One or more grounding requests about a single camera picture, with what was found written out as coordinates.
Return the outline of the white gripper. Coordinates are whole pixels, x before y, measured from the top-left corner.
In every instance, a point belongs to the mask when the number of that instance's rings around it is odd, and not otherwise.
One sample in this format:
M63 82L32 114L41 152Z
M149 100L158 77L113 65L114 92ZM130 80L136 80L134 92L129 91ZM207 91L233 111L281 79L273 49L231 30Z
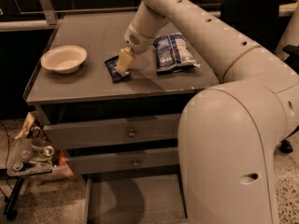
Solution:
M146 52L150 48L154 37L155 33L151 29L139 31L131 23L124 35L124 40L129 47L120 50L116 71L120 75L124 75L135 59L135 55Z

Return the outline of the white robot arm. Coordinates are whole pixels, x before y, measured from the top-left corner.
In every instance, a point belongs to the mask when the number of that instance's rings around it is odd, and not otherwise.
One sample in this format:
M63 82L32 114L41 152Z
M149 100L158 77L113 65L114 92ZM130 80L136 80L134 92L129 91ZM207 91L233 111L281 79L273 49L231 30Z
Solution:
M277 145L298 126L299 80L283 61L189 0L141 0L120 52L119 73L172 22L219 85L197 93L178 126L190 224L279 224Z

